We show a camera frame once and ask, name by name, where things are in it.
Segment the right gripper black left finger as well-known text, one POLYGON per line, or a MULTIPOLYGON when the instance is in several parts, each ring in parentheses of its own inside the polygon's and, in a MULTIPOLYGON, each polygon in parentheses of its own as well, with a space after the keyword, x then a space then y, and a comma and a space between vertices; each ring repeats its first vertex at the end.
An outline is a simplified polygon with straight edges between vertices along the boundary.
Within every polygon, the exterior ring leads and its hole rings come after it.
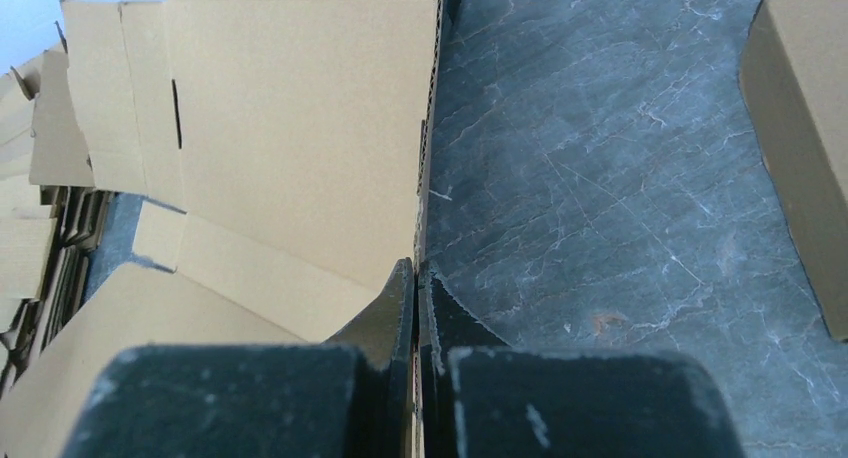
POLYGON ((120 352, 66 457, 408 457, 415 273, 320 345, 148 345, 120 352))

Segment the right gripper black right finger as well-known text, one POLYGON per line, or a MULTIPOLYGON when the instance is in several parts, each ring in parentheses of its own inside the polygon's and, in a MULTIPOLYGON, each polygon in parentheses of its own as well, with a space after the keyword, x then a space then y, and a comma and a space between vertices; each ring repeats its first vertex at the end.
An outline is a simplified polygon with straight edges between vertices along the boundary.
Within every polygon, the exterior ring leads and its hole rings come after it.
POLYGON ((507 345, 424 263, 418 275, 428 457, 740 457, 707 370, 670 351, 507 345))

